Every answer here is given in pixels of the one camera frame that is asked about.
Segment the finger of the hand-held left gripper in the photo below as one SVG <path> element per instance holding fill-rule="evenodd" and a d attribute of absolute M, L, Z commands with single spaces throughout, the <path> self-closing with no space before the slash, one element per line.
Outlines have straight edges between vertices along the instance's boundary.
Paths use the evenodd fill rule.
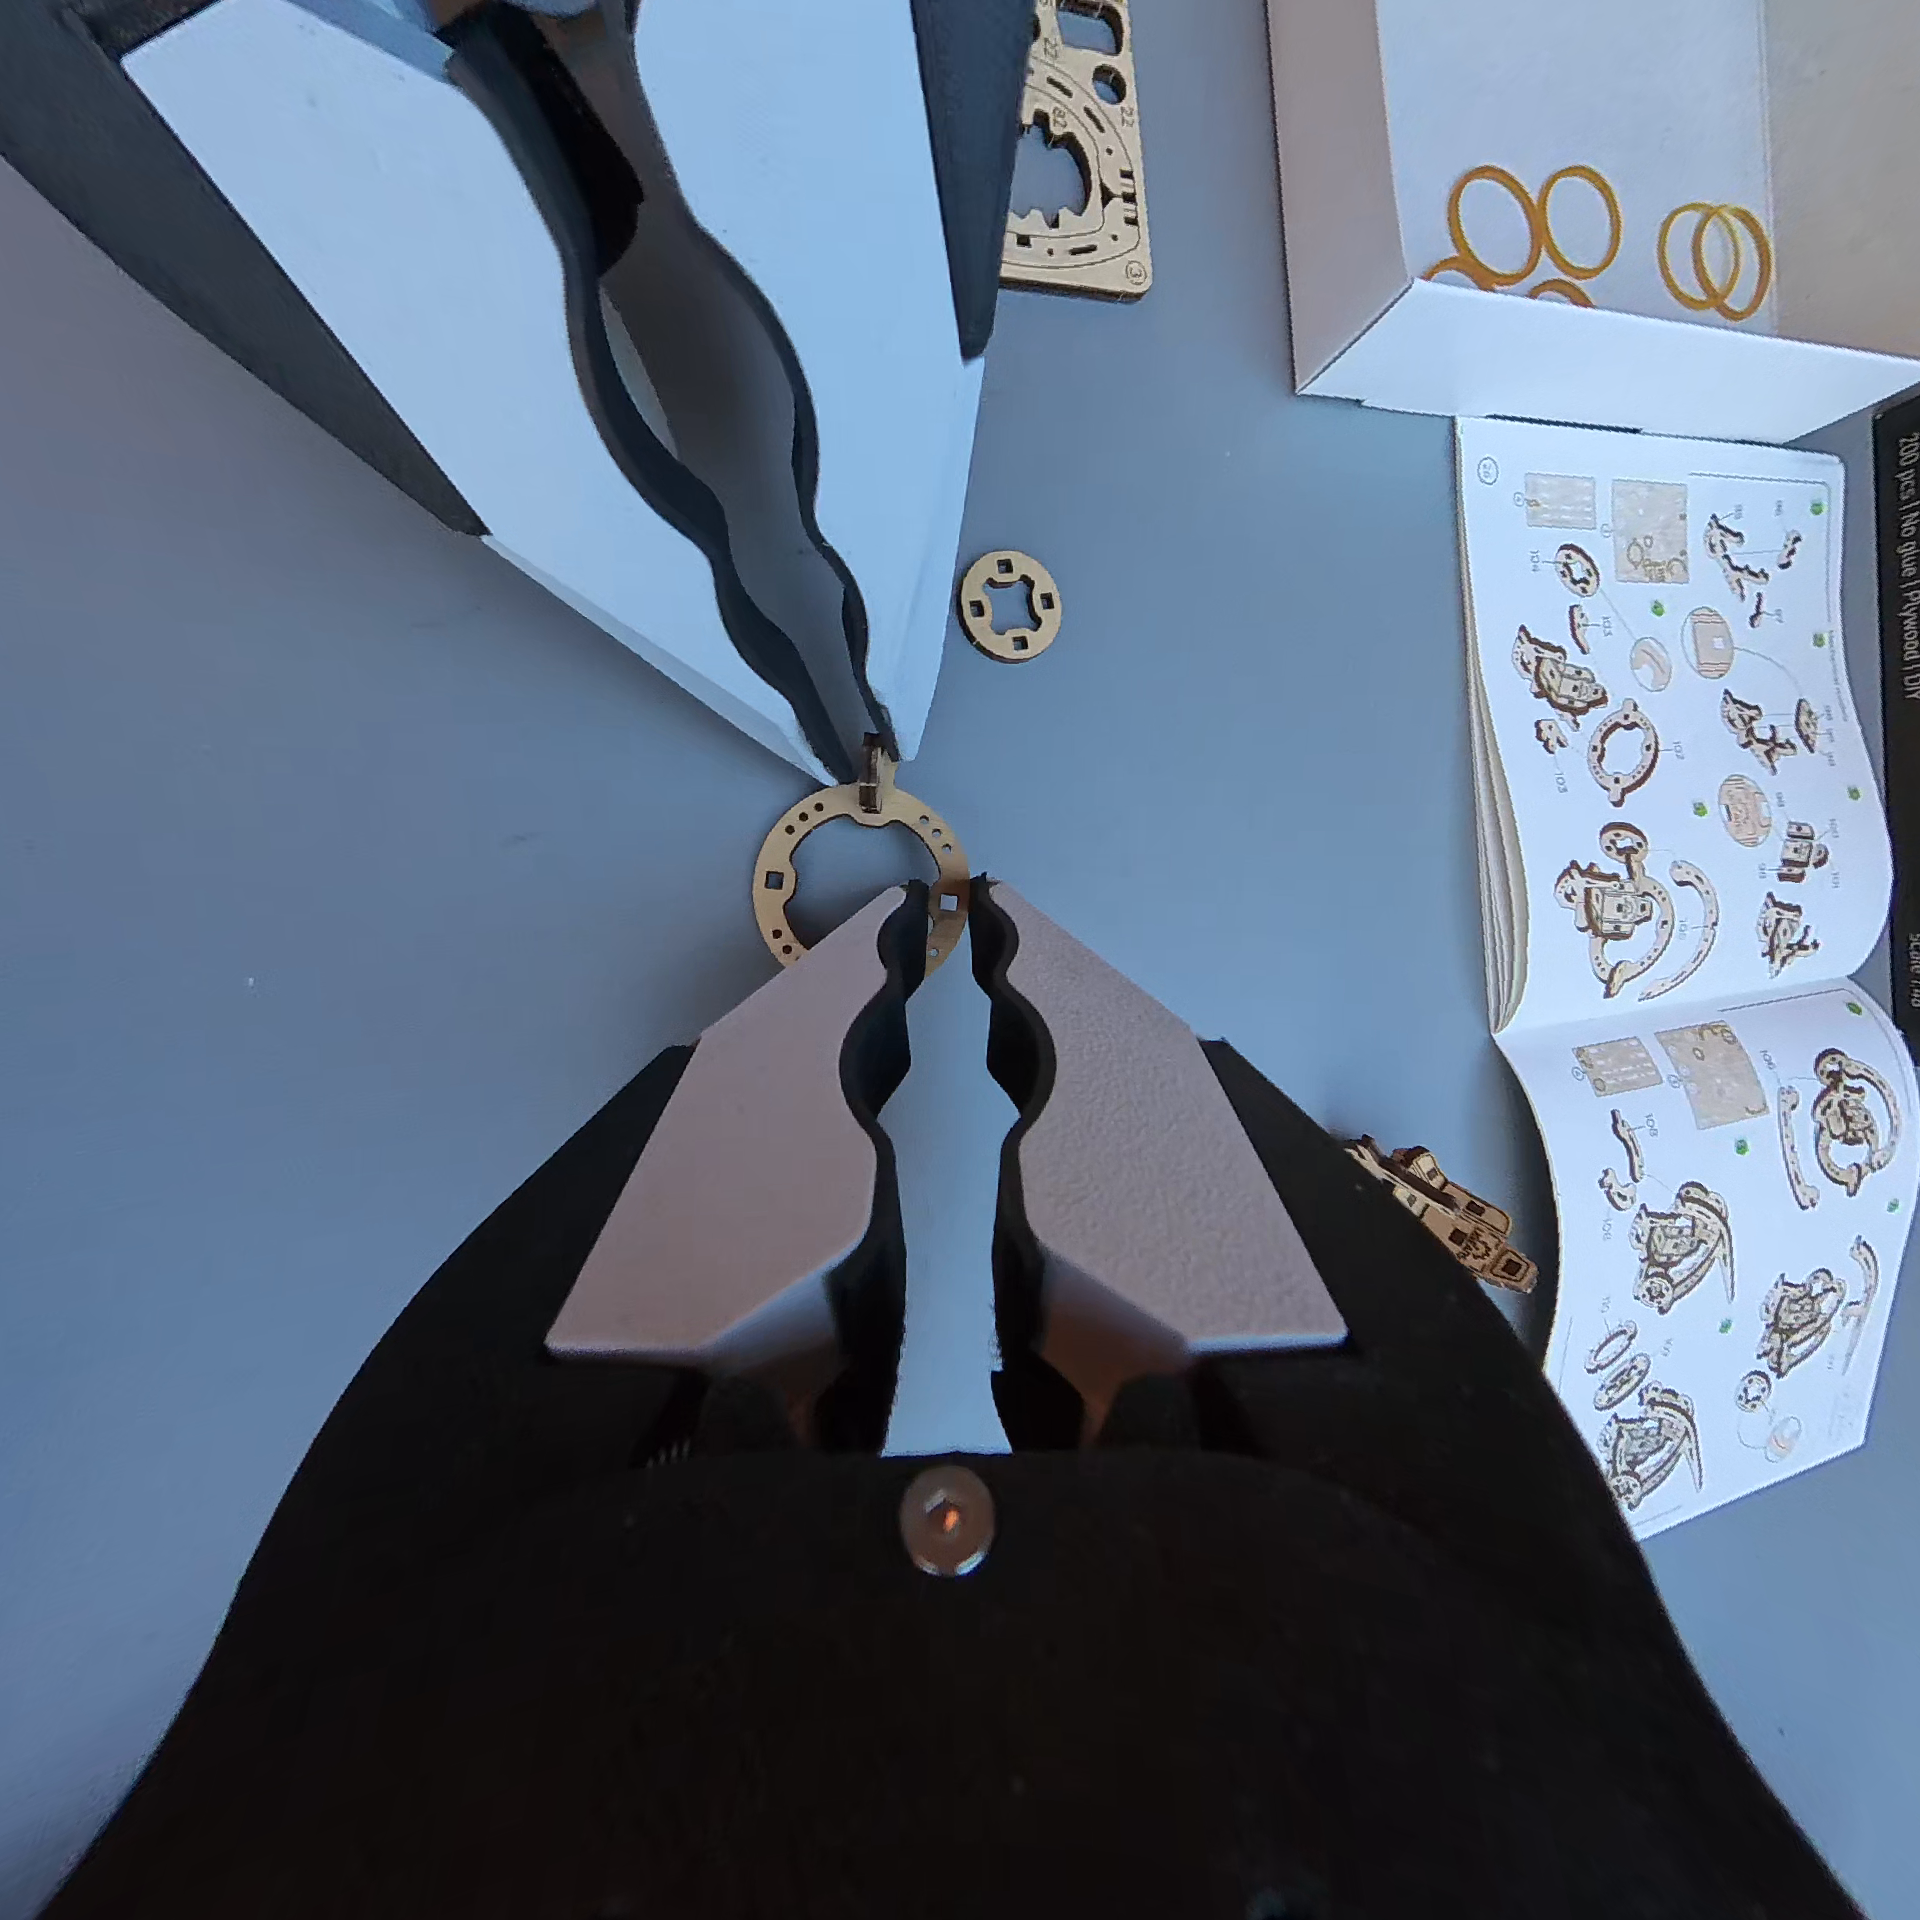
<path fill-rule="evenodd" d="M 608 275 L 639 193 L 532 18 L 5 6 L 5 157 L 450 529 L 815 776 L 851 758 Z"/>
<path fill-rule="evenodd" d="M 916 752 L 944 649 L 1033 6 L 600 6 L 682 460 L 829 752 Z"/>

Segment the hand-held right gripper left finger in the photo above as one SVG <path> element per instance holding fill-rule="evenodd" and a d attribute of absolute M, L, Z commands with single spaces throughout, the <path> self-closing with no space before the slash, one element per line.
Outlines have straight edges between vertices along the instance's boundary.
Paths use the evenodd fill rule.
<path fill-rule="evenodd" d="M 824 1449 L 875 1452 L 905 1251 L 878 1126 L 911 1065 L 927 888 L 890 887 L 704 1030 L 546 1348 L 749 1377 Z"/>

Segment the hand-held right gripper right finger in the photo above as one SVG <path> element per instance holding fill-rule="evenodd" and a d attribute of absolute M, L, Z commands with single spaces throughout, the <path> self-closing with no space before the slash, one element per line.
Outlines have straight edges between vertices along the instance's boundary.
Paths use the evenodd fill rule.
<path fill-rule="evenodd" d="M 998 1150 L 994 1406 L 1016 1449 L 1098 1437 L 1204 1356 L 1349 1334 L 1197 1033 L 1005 881 L 971 881 Z"/>

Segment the wooden ring part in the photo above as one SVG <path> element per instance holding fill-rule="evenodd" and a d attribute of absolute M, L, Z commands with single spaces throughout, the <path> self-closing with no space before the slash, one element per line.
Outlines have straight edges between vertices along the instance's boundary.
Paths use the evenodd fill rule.
<path fill-rule="evenodd" d="M 772 829 L 768 829 L 756 857 L 754 880 L 756 924 L 762 942 L 779 964 L 797 963 L 808 950 L 808 942 L 794 930 L 790 915 L 799 887 L 794 857 L 808 835 L 842 819 L 866 829 L 904 827 L 923 845 L 938 866 L 938 880 L 927 893 L 925 935 L 925 973 L 934 973 L 955 950 L 970 910 L 970 866 L 965 850 L 938 813 L 898 791 L 898 786 L 878 781 L 878 786 L 869 791 L 873 804 L 866 804 L 862 792 L 863 787 L 858 784 L 820 787 L 792 804 Z"/>

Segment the plywood parts sheet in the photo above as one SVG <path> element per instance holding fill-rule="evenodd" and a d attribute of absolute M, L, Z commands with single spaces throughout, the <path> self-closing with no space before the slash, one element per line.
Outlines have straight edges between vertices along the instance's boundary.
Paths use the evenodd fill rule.
<path fill-rule="evenodd" d="M 1083 200 L 1055 214 L 1008 208 L 998 283 L 1139 301 L 1151 283 L 1131 18 L 1125 3 L 1039 3 L 1021 130 L 1065 152 Z"/>

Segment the small wooden sub-assembly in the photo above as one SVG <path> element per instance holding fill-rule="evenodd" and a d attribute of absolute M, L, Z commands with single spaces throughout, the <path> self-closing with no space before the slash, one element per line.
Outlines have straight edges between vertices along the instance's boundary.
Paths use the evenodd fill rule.
<path fill-rule="evenodd" d="M 1359 1138 L 1346 1152 L 1478 1283 L 1520 1294 L 1535 1287 L 1539 1266 L 1514 1245 L 1514 1219 L 1455 1185 L 1427 1148 L 1384 1150 Z"/>

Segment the small wooden gear disc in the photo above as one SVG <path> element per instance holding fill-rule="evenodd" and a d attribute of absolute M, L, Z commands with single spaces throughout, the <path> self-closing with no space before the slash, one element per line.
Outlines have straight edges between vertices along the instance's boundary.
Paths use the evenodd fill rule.
<path fill-rule="evenodd" d="M 971 648 L 1023 662 L 1061 635 L 1061 592 L 1050 572 L 1016 548 L 981 555 L 962 576 L 955 611 Z"/>

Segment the open instruction booklet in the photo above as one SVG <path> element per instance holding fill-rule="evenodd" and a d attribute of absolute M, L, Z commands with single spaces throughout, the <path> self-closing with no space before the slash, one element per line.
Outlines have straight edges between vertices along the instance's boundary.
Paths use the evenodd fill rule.
<path fill-rule="evenodd" d="M 1860 1446 L 1915 1072 L 1840 638 L 1844 471 L 1455 422 L 1492 1033 L 1558 1208 L 1544 1372 L 1654 1537 Z"/>

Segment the white cardboard box tray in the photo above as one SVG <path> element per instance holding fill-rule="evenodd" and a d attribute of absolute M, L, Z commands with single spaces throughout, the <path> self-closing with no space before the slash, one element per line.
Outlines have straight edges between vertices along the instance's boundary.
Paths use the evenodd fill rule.
<path fill-rule="evenodd" d="M 1520 417 L 1791 443 L 1917 374 L 1915 82 L 1907 3 L 1267 6 L 1295 386 L 1429 417 Z M 1618 198 L 1594 305 L 1422 280 L 1450 254 L 1451 183 L 1493 162 L 1535 198 L 1584 162 Z M 1685 201 L 1746 205 L 1774 249 L 1754 320 L 1668 299 L 1656 231 Z M 1499 267 L 1514 201 L 1466 198 Z M 1604 212 L 1554 194 L 1592 260 Z"/>

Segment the black product box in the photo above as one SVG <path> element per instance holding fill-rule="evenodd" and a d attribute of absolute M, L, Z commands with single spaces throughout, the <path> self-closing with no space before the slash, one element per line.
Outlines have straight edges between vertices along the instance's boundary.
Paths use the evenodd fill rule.
<path fill-rule="evenodd" d="M 1917 1053 L 1917 397 L 1874 418 L 1874 539 L 1882 681 L 1882 796 L 1893 865 L 1891 1010 Z"/>

